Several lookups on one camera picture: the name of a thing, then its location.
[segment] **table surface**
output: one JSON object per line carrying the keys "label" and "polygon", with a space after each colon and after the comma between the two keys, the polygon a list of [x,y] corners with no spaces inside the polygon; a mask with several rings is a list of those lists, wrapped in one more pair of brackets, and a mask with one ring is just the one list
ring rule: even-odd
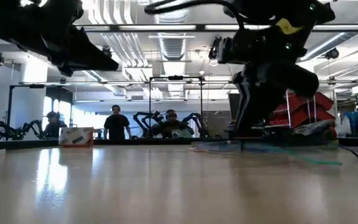
{"label": "table surface", "polygon": [[358,160],[188,146],[23,149],[0,156],[0,223],[358,223]]}

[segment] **black cable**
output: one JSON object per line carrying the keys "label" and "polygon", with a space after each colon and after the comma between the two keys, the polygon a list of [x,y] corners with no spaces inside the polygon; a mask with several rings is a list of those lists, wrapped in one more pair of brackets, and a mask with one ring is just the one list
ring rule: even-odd
{"label": "black cable", "polygon": [[234,17],[237,20],[237,23],[239,24],[240,29],[244,29],[244,22],[246,22],[248,24],[257,24],[257,22],[253,21],[252,19],[240,16],[239,12],[234,7],[234,5],[227,1],[224,1],[224,0],[192,0],[192,1],[184,2],[182,4],[178,4],[175,6],[168,6],[168,7],[156,9],[159,6],[163,6],[165,4],[168,4],[168,3],[171,3],[174,1],[176,1],[176,0],[164,0],[164,1],[153,3],[153,4],[149,4],[148,6],[146,6],[144,8],[144,12],[148,15],[156,15],[156,14],[162,14],[162,13],[166,13],[166,12],[177,11],[180,9],[185,9],[188,7],[200,6],[200,5],[204,5],[204,4],[220,4],[222,6],[226,6],[233,13]]}

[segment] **man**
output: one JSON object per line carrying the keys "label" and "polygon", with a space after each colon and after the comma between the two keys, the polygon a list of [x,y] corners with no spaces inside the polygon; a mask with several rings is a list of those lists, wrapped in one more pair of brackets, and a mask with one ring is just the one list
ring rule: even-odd
{"label": "man", "polygon": [[59,138],[59,129],[66,128],[67,125],[59,120],[59,114],[51,111],[47,114],[48,125],[45,127],[44,136],[46,138]]}
{"label": "man", "polygon": [[107,139],[107,131],[109,139],[125,139],[124,128],[127,130],[129,138],[131,138],[131,129],[129,129],[128,119],[120,114],[121,108],[118,105],[111,107],[112,115],[104,122],[104,139]]}
{"label": "man", "polygon": [[177,120],[178,115],[174,110],[167,110],[165,113],[165,119],[163,123],[156,125],[152,128],[152,134],[161,134],[163,138],[172,138],[172,131],[176,129],[189,130],[190,134],[194,134],[194,130],[187,126],[185,123]]}

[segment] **cap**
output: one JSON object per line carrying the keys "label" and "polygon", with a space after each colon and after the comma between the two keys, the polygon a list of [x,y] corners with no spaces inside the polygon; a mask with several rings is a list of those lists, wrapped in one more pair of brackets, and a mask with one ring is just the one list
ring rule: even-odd
{"label": "cap", "polygon": [[59,114],[54,111],[51,111],[46,115],[47,118],[52,118],[54,116],[59,117]]}

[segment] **yellow tag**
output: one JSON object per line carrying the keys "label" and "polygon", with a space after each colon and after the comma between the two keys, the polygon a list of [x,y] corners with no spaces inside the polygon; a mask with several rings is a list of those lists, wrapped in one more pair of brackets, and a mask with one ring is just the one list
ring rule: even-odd
{"label": "yellow tag", "polygon": [[293,27],[287,19],[280,19],[276,26],[279,26],[285,35],[294,34],[303,29],[303,27]]}

